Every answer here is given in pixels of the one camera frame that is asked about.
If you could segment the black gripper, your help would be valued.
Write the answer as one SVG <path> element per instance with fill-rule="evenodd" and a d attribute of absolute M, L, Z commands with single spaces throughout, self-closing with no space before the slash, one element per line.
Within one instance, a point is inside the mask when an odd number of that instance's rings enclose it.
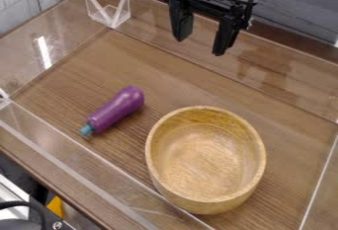
<path fill-rule="evenodd" d="M 193 12 L 219 20 L 212 54 L 220 56 L 234 45 L 240 27 L 250 27 L 258 0 L 168 0 L 171 32 L 177 41 L 192 33 Z"/>

